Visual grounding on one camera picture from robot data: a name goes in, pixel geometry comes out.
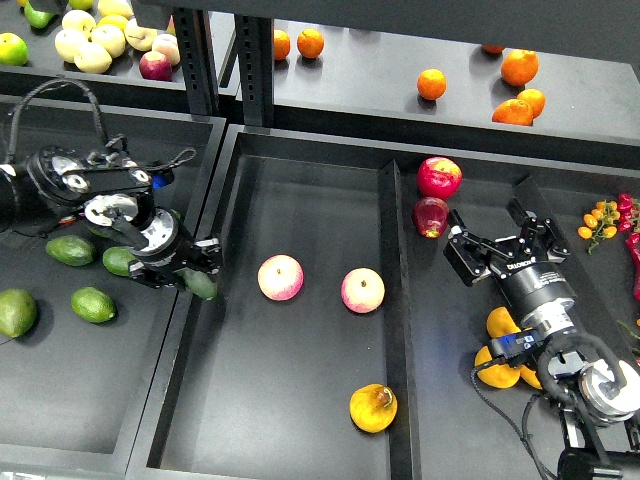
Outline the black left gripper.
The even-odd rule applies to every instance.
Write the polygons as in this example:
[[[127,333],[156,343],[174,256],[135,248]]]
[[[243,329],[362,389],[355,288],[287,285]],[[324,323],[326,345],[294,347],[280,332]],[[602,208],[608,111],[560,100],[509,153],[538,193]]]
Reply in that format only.
[[[153,219],[130,248],[136,257],[128,264],[128,277],[158,289],[174,287],[185,268],[215,276],[223,267],[222,245],[217,237],[194,241],[177,219]]]

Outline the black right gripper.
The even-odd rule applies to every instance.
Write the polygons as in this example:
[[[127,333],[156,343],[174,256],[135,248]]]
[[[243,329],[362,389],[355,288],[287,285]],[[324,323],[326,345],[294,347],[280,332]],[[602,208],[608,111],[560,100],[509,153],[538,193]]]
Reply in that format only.
[[[543,319],[542,307],[569,311],[576,293],[559,268],[571,256],[565,236],[551,217],[538,217],[516,198],[507,211],[520,228],[517,252],[471,233],[453,209],[445,258],[467,287],[495,276],[507,310],[520,325]]]

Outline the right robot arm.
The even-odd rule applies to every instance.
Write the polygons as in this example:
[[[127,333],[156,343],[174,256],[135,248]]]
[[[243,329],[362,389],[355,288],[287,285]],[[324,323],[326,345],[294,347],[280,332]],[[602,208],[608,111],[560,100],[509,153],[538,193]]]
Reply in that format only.
[[[446,259],[467,286],[494,279],[519,328],[490,341],[471,380],[495,366],[533,367],[562,422],[556,478],[636,479],[639,374],[571,319],[576,294],[559,269],[570,251],[555,221],[516,199],[508,211],[521,231],[496,240],[471,233],[457,211],[448,214]]]

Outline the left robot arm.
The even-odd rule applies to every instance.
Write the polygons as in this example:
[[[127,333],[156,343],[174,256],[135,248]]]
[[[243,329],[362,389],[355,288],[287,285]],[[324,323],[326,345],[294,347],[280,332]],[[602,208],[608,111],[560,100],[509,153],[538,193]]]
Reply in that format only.
[[[89,102],[100,146],[86,153],[45,146],[17,160],[23,111],[38,95],[69,86],[77,87]],[[81,213],[97,232],[130,252],[126,275],[140,284],[191,287],[198,275],[213,277],[220,271],[220,241],[212,236],[195,240],[178,216],[154,199],[155,177],[193,159],[193,148],[164,164],[139,165],[130,157],[125,136],[108,135],[95,94],[75,79],[55,78],[38,85],[9,117],[9,138],[1,159],[2,230]]]

